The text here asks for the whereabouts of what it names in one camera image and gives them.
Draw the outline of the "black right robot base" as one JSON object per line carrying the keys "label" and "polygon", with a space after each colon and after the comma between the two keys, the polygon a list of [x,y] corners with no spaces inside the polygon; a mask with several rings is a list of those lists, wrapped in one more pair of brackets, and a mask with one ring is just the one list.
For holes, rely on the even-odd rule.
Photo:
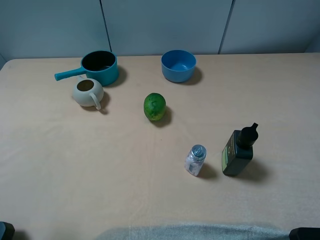
{"label": "black right robot base", "polygon": [[290,240],[320,240],[319,227],[299,227],[289,233]]}

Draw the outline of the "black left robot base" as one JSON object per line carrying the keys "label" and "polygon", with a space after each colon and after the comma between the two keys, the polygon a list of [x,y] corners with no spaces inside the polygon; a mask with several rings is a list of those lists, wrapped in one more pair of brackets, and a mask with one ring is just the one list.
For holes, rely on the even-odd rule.
{"label": "black left robot base", "polygon": [[15,228],[11,223],[0,222],[0,240],[12,240],[15,234]]}

